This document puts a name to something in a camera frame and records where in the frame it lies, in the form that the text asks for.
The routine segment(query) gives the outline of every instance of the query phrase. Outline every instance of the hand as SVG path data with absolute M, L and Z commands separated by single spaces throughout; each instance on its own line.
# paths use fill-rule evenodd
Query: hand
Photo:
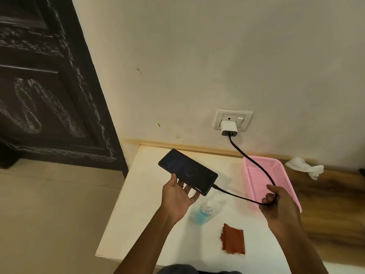
M 189 198 L 188 193 L 190 189 L 191 187 L 188 185 L 183 189 L 177 183 L 175 174 L 171 175 L 171 179 L 162 188 L 161 208 L 171 217 L 173 225 L 184 217 L 190 205 L 194 204 L 199 198 L 199 192 L 196 192 L 193 197 Z
M 271 184 L 268 184 L 266 187 L 279 196 L 279 200 L 276 204 L 269 206 L 259 205 L 272 233 L 277 236 L 278 234 L 285 232 L 285 229 L 287 228 L 302 229 L 299 207 L 289 193 L 284 188 Z M 274 201 L 275 194 L 273 193 L 267 193 L 266 198 L 262 199 L 262 203 Z

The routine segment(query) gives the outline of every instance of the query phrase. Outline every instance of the wooden floor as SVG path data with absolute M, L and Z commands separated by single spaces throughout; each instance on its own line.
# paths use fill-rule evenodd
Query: wooden floor
M 365 266 L 365 178 L 325 170 L 318 180 L 286 166 L 304 230 L 324 261 Z

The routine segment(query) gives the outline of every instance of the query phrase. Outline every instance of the brown cloth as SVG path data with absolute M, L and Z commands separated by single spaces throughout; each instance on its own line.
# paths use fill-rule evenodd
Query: brown cloth
M 245 254 L 244 249 L 244 231 L 237 230 L 228 226 L 226 223 L 223 225 L 222 234 L 222 250 L 226 250 L 228 254 Z

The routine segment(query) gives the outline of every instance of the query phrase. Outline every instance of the blue liquid bottle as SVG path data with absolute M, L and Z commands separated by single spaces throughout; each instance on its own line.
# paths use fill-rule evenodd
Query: blue liquid bottle
M 195 216 L 196 223 L 198 225 L 207 223 L 210 219 L 210 216 L 212 215 L 212 212 L 212 204 L 210 201 L 201 204 Z

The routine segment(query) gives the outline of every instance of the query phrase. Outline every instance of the tiled floor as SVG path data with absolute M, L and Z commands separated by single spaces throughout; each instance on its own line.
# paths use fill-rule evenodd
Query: tiled floor
M 123 185 L 120 171 L 20 160 L 0 170 L 1 273 L 112 274 L 95 252 Z

